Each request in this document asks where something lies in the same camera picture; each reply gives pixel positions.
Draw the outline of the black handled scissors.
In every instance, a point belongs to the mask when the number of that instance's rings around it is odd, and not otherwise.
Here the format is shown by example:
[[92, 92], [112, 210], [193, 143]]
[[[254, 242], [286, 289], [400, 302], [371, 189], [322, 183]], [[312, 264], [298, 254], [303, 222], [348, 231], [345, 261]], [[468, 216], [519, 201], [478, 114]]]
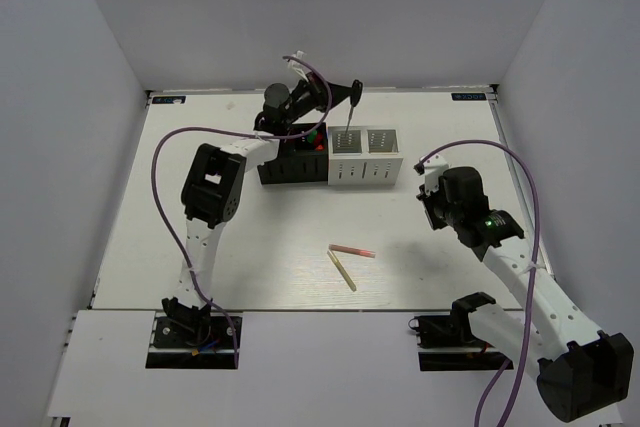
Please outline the black handled scissors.
[[361, 100], [362, 92], [363, 92], [363, 83], [360, 80], [354, 80], [351, 86], [351, 93], [349, 96], [350, 107], [349, 107], [347, 122], [345, 126], [346, 132], [349, 131], [354, 110]]

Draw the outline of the green cap black highlighter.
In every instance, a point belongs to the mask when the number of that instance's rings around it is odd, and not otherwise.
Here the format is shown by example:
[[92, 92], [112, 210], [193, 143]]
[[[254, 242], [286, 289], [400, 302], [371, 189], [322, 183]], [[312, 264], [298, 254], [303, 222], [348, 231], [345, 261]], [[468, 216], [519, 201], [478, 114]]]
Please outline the green cap black highlighter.
[[313, 143], [313, 142], [315, 142], [315, 140], [318, 137], [318, 135], [319, 135], [319, 132], [317, 130], [313, 130], [307, 135], [306, 140], [309, 143]]

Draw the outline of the slim orange pen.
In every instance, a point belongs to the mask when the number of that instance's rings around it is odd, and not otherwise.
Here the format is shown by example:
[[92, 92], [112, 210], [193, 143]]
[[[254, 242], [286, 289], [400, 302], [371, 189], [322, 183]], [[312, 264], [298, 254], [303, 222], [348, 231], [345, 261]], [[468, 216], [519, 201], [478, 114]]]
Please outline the slim orange pen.
[[348, 247], [348, 246], [343, 246], [343, 245], [337, 245], [337, 244], [330, 244], [328, 246], [328, 249], [332, 252], [338, 252], [338, 253], [343, 253], [343, 254], [348, 254], [348, 255], [355, 255], [355, 256], [360, 256], [360, 257], [365, 257], [365, 258], [375, 258], [376, 257], [376, 253], [370, 250], [366, 250], [366, 249], [360, 249], [360, 248], [355, 248], [355, 247]]

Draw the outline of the slim yellow pen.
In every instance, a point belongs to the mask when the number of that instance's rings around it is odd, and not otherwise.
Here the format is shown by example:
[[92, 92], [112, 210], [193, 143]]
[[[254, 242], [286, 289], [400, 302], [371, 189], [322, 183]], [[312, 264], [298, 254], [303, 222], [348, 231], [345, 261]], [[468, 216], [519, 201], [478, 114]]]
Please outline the slim yellow pen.
[[352, 280], [352, 278], [350, 277], [350, 275], [348, 274], [348, 272], [346, 271], [346, 269], [344, 268], [344, 266], [340, 262], [339, 258], [336, 256], [336, 254], [333, 251], [328, 250], [327, 251], [327, 255], [330, 258], [331, 262], [336, 267], [336, 269], [338, 270], [338, 272], [340, 273], [341, 277], [344, 279], [344, 281], [346, 282], [346, 284], [350, 288], [350, 290], [352, 292], [356, 292], [357, 291], [356, 284], [354, 283], [354, 281]]

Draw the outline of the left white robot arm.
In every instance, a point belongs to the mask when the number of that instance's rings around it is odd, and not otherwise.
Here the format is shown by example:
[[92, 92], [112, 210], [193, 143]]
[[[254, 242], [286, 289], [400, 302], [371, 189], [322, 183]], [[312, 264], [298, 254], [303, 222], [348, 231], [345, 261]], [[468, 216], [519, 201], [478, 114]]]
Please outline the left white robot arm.
[[223, 147], [198, 147], [180, 195], [187, 257], [177, 295], [162, 301], [182, 342], [200, 348], [222, 335], [212, 325], [213, 307], [203, 290], [211, 280], [222, 230], [238, 210], [245, 174], [256, 171], [264, 185], [327, 181], [327, 127], [301, 119], [313, 110], [326, 114], [343, 101], [356, 106], [362, 91], [359, 80], [349, 86], [323, 83], [313, 73], [294, 89], [271, 84], [254, 121], [255, 136]]

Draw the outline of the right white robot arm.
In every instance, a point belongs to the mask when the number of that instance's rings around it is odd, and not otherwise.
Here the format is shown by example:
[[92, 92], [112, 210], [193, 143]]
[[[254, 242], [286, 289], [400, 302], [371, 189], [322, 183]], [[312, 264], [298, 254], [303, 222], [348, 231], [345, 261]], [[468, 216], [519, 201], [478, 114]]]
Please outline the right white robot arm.
[[524, 313], [518, 321], [490, 295], [469, 294], [452, 303], [442, 335], [496, 348], [535, 381], [543, 403], [562, 422], [626, 399], [634, 359], [630, 341], [606, 333], [532, 260], [524, 230], [508, 212], [490, 207], [479, 172], [444, 160], [418, 171], [424, 181], [417, 198], [431, 227], [453, 229]]

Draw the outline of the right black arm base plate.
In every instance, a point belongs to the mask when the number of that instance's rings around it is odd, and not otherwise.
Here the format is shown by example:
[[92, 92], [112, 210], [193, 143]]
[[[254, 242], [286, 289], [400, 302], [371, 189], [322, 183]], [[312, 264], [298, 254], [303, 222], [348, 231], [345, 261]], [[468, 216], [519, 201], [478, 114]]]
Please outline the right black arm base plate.
[[422, 372], [497, 371], [507, 361], [502, 353], [477, 338], [463, 340], [455, 330], [449, 312], [414, 315], [407, 323], [417, 340]]

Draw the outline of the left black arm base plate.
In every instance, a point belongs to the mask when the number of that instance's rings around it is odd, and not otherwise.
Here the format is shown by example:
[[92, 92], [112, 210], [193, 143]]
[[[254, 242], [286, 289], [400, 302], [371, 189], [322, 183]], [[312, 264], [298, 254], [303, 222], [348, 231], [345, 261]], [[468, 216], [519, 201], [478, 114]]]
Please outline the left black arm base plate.
[[233, 332], [224, 316], [213, 315], [210, 326], [193, 334], [165, 315], [156, 315], [146, 356], [152, 370], [235, 370]]

